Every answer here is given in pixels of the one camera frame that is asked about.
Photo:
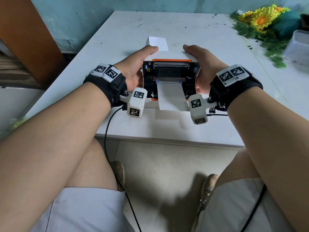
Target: shoe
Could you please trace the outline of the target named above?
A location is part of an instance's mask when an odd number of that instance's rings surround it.
[[[201,202],[200,205],[198,207],[197,213],[196,213],[196,217],[195,220],[193,222],[192,228],[191,228],[191,232],[195,232],[195,229],[198,225],[198,217],[200,215],[200,212],[206,209],[207,203],[209,202],[210,199],[210,194],[212,192],[212,190],[214,189],[214,186],[217,182],[219,178],[218,174],[210,174],[206,180],[203,183],[202,186],[202,190],[201,190]]]
[[[122,185],[122,187],[125,186],[125,169],[122,165],[122,163],[120,161],[113,161],[110,162],[111,168],[114,172],[114,175],[118,178],[120,184]],[[119,185],[119,183],[117,182],[117,186],[118,186],[118,191],[123,191],[122,187]]]

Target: light gray shorts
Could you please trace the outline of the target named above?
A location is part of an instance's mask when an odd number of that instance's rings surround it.
[[[195,232],[239,232],[247,221],[263,181],[241,179],[219,186],[205,211],[199,215]],[[125,193],[99,188],[64,188],[44,212],[31,232],[133,232],[122,213]],[[266,191],[246,232],[293,231],[284,214]]]

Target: cable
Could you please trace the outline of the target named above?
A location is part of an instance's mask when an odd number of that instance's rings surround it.
[[[206,116],[229,116],[225,114],[207,114]]]
[[[262,201],[262,198],[263,198],[263,196],[264,196],[266,190],[267,190],[267,187],[266,187],[266,185],[264,184],[264,186],[263,186],[263,188],[262,188],[262,191],[261,191],[261,194],[260,194],[260,197],[259,197],[259,199],[257,200],[257,202],[256,202],[256,204],[255,204],[255,206],[254,206],[254,208],[253,208],[253,210],[252,210],[252,212],[251,212],[251,214],[250,214],[250,216],[249,216],[247,222],[245,223],[245,225],[243,226],[243,228],[241,229],[240,232],[244,232],[245,229],[247,228],[247,226],[249,225],[249,223],[250,223],[250,221],[251,221],[251,219],[252,219],[252,217],[253,217],[255,211],[257,210],[257,207],[259,206],[260,202]]]
[[[122,107],[119,108],[119,109],[117,109],[117,110],[112,114],[112,116],[110,117],[110,119],[109,119],[109,121],[108,121],[108,123],[107,123],[107,127],[106,127],[106,132],[105,132],[105,137],[104,137],[104,151],[105,151],[106,159],[107,159],[107,161],[108,161],[109,163],[110,163],[110,161],[109,161],[109,159],[108,159],[107,151],[106,151],[106,136],[107,136],[107,130],[108,130],[109,123],[111,122],[113,116],[116,114],[116,112],[118,112],[118,111],[121,110],[121,109],[122,109]],[[131,202],[130,202],[129,196],[127,195],[127,192],[125,191],[125,189],[124,189],[123,186],[121,185],[121,183],[120,183],[119,179],[117,178],[116,174],[114,174],[114,175],[115,175],[115,178],[116,178],[117,183],[120,185],[121,189],[122,189],[122,190],[125,192],[125,194],[126,194],[126,197],[127,197],[127,199],[128,199],[128,202],[129,202],[129,204],[130,204],[131,210],[132,210],[132,212],[133,212],[133,216],[134,216],[134,218],[135,218],[136,224],[137,224],[137,226],[138,226],[139,231],[141,232],[141,227],[139,226],[139,223],[138,223],[138,221],[137,221],[137,218],[136,218],[135,212],[134,212],[134,210],[133,210],[132,204],[131,204]]]

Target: wrist-mounted device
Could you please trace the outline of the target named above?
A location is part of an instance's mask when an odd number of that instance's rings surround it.
[[[83,83],[91,82],[108,98],[111,107],[123,106],[123,110],[128,110],[128,115],[141,117],[147,97],[147,90],[135,88],[133,93],[128,92],[126,78],[121,71],[113,65],[100,63],[86,77]]]
[[[206,109],[209,113],[216,110],[227,111],[231,102],[241,93],[252,87],[263,89],[261,82],[245,67],[235,64],[219,71],[211,82],[209,97],[203,99],[201,94],[189,97],[189,108],[194,124],[204,124],[207,120]]]

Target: forearm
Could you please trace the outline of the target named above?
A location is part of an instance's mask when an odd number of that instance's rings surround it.
[[[0,227],[29,230],[79,164],[110,102],[85,83],[44,109],[0,144]]]
[[[308,226],[309,122],[258,87],[239,95],[228,115],[270,193],[295,229]]]

